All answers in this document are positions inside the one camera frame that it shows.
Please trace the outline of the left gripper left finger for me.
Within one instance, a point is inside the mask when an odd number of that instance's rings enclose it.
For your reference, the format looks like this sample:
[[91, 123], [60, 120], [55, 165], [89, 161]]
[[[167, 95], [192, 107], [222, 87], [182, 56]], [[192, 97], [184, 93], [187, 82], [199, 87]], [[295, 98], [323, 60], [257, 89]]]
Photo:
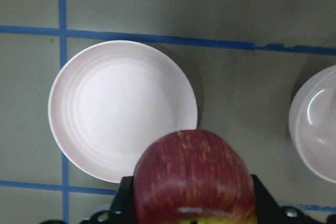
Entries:
[[134, 223], [133, 176], [123, 177], [110, 206], [111, 223]]

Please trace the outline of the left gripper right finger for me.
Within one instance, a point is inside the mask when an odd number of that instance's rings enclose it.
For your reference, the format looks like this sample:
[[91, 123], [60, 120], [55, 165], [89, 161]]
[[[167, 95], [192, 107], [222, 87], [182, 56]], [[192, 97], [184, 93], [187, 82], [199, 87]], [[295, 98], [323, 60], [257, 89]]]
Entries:
[[256, 197], [257, 222], [262, 224], [280, 223], [280, 207], [257, 175], [251, 175]]

